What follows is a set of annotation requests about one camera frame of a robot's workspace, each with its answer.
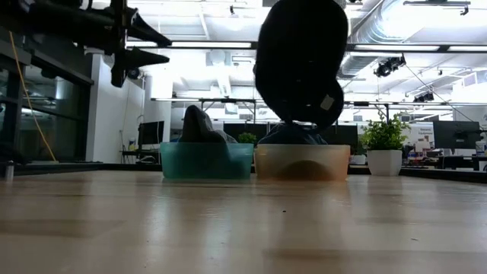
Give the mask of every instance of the window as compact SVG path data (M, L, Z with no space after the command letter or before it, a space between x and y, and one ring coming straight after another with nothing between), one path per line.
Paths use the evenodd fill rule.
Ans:
M8 72L0 68L0 97L6 96L8 83ZM0 132L3 130L3 120L5 117L6 105L4 102L0 102Z
M52 72L29 66L25 69L25 81L34 109L78 117L88 111L89 91ZM27 104L25 95L23 103Z
M56 160L84 160L84 122L34 111ZM19 150L28 160L51 161L52 157L44 144L34 122L32 111L22 108Z
M0 96L7 96L8 72L0 68Z

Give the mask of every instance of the teal plastic bin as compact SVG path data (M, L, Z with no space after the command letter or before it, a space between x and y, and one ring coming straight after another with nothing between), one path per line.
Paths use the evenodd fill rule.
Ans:
M161 143L167 179L249 179L253 144Z

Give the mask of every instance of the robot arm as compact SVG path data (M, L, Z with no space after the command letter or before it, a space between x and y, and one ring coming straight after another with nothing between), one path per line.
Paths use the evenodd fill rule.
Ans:
M78 45L102 49L115 55L112 84L121 87L126 72L143 65L169 62L166 56L139 49L127 50L126 37L155 42L160 47L171 41L150 27L136 8L126 1L112 0L104 9L81 9L82 0L14 0L0 3L0 25L8 30L32 35L44 33L71 40Z

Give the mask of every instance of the dark fabric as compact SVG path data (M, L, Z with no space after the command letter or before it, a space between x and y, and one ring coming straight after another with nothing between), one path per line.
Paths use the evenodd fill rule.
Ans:
M221 130L214 130L208 114L197 106L189 106L184 114L183 134L179 142L236 143Z
M331 126L343 109L336 73L348 22L333 0L280 0L259 35L256 87L282 120Z
M326 142L319 134L299 125L282 123L274 126L259 144L326 145Z

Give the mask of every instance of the yellow cable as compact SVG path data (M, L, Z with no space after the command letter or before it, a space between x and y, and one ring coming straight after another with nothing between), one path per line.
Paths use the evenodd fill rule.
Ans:
M29 96L29 93L27 92L27 89L25 88L25 81L24 81L24 76L22 75L21 64L18 61L17 49L15 48L15 42L14 42L14 34L11 31L9 31L9 33L10 33L10 42L12 44L12 49L14 50L15 62L17 63L18 74L21 77L22 88L24 89L25 96L27 97L27 102L29 103L29 108L30 108L30 111L32 112L33 121L36 123L37 130L39 131L40 137L42 137L44 144L46 145L47 149L49 150L49 153L51 154L51 158L53 158L53 161L57 161L56 157L54 157L54 153L51 150L51 147L49 146L49 143L47 143L46 137L44 137L42 129L40 129L39 123L37 122L37 118L36 118L35 114L33 113L32 104L30 103L30 96Z

